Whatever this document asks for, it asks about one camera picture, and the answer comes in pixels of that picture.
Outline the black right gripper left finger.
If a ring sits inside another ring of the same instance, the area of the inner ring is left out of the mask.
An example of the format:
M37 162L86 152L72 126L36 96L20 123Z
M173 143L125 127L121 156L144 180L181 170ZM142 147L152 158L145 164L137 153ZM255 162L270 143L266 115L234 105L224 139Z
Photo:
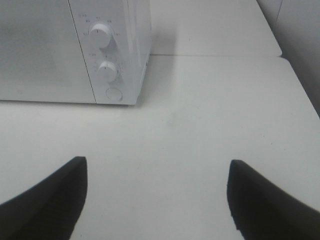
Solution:
M0 205L0 238L69 240L84 208L87 191L87 160L77 156Z

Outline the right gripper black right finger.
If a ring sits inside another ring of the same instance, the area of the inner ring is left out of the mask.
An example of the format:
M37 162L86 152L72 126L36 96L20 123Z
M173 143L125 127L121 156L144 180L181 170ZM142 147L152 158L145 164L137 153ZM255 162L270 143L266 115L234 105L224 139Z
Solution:
M242 160L230 162L226 190L235 227L246 240L318 240L319 211Z

